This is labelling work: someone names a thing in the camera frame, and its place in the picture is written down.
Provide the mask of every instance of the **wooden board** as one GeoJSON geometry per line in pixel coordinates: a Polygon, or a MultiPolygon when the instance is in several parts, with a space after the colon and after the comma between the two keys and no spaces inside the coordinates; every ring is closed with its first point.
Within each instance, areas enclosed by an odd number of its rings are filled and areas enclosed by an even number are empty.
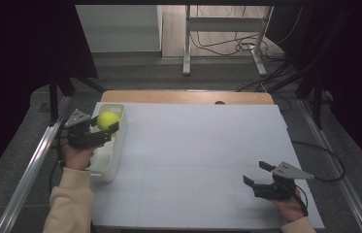
{"type": "Polygon", "coordinates": [[[216,101],[227,105],[274,104],[268,93],[230,91],[108,90],[101,99],[101,102],[160,104],[214,104],[216,101]]]}

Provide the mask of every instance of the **metal stand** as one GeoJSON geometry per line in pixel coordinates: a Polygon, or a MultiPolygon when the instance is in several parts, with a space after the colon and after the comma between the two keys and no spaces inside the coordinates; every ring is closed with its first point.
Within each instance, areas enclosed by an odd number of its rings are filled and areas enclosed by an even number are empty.
{"type": "Polygon", "coordinates": [[[184,40],[183,74],[190,75],[190,44],[191,31],[206,32],[257,32],[255,45],[251,54],[260,76],[266,76],[266,70],[260,56],[260,45],[265,35],[269,17],[273,7],[267,7],[263,18],[233,18],[233,17],[191,17],[190,5],[186,6],[186,33],[184,40]]]}

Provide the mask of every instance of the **table leg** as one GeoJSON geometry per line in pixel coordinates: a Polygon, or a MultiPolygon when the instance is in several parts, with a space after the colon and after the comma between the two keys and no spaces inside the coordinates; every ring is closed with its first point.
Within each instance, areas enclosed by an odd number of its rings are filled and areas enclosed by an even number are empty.
{"type": "Polygon", "coordinates": [[[262,57],[260,56],[260,45],[262,44],[263,37],[265,35],[266,27],[268,26],[269,17],[271,16],[271,11],[273,7],[266,7],[265,16],[263,16],[262,23],[259,28],[258,35],[256,37],[255,46],[251,48],[250,53],[252,53],[253,60],[255,61],[256,68],[258,69],[260,76],[266,76],[265,66],[262,63],[262,57]]]}
{"type": "Polygon", "coordinates": [[[190,75],[190,5],[186,6],[186,30],[184,36],[183,74],[190,75]]]}

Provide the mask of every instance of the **table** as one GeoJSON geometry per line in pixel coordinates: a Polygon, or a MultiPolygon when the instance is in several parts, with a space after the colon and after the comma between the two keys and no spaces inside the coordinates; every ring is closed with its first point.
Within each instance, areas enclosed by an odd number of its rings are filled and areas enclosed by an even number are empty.
{"type": "MultiPolygon", "coordinates": [[[[107,91],[93,115],[111,102],[125,106],[129,123],[115,179],[92,184],[95,225],[172,230],[283,225],[276,208],[254,197],[242,181],[243,174],[258,183],[273,181],[259,169],[260,160],[300,166],[269,94],[107,91]]],[[[313,226],[323,228],[307,183],[296,183],[307,192],[313,226]]]]}

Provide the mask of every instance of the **yellow ball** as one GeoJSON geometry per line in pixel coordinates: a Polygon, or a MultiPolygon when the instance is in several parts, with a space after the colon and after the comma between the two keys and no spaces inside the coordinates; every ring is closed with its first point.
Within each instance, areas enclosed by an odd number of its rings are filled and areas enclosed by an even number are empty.
{"type": "Polygon", "coordinates": [[[97,125],[100,130],[105,130],[118,121],[120,121],[120,117],[116,113],[103,112],[98,116],[97,125]]]}

